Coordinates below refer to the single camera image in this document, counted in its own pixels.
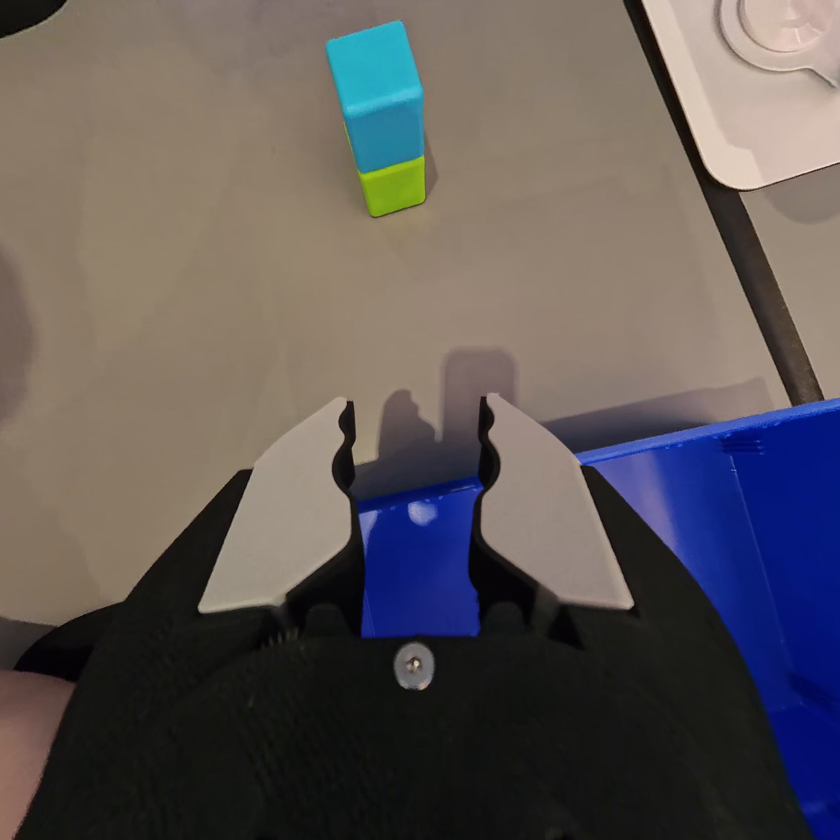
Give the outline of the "white sign stand base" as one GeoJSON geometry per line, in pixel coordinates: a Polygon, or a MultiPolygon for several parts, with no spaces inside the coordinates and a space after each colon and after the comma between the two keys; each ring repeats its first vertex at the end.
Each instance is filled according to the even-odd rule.
{"type": "Polygon", "coordinates": [[[751,191],[839,162],[838,1],[644,1],[709,174],[751,191]]]}

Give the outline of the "blue plastic bin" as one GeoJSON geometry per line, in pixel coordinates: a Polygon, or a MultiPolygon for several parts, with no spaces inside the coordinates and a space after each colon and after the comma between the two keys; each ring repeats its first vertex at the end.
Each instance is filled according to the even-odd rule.
{"type": "MultiPolygon", "coordinates": [[[[839,402],[578,454],[674,552],[739,645],[815,838],[839,838],[839,402]]],[[[476,474],[360,503],[365,637],[475,635],[476,474]]]]}

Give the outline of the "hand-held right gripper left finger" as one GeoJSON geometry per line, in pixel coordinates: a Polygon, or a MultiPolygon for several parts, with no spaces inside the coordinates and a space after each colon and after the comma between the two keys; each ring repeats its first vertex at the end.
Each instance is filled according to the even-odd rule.
{"type": "Polygon", "coordinates": [[[363,624],[363,536],[351,493],[354,404],[335,398],[257,459],[198,603],[203,615],[264,608],[303,628],[334,606],[363,624]]]}

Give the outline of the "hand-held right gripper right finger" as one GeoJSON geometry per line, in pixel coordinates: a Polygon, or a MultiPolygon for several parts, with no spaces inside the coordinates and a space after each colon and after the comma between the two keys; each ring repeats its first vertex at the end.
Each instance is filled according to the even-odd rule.
{"type": "Polygon", "coordinates": [[[480,399],[470,583],[479,624],[512,606],[550,635],[571,606],[627,613],[634,597],[579,459],[499,393],[480,399]]]}

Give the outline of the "teal magnetic cube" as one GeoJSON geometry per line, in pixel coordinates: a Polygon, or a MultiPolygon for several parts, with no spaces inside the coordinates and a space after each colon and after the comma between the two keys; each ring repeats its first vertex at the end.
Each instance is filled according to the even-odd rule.
{"type": "Polygon", "coordinates": [[[331,38],[325,53],[357,170],[424,155],[424,88],[401,20],[331,38]]]}

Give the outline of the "black textured mat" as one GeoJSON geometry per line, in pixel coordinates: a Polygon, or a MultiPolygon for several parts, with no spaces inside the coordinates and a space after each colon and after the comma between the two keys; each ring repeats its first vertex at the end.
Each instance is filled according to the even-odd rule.
{"type": "Polygon", "coordinates": [[[1,1],[1,38],[45,22],[65,3],[66,1],[1,1]]]}

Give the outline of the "green magnetic cube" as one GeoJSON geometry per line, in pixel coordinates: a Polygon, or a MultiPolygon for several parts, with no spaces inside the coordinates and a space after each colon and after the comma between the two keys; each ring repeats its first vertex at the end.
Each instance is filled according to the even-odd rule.
{"type": "Polygon", "coordinates": [[[372,217],[421,205],[427,196],[425,153],[416,139],[394,140],[389,133],[378,139],[344,132],[353,156],[367,212],[372,217]]]}

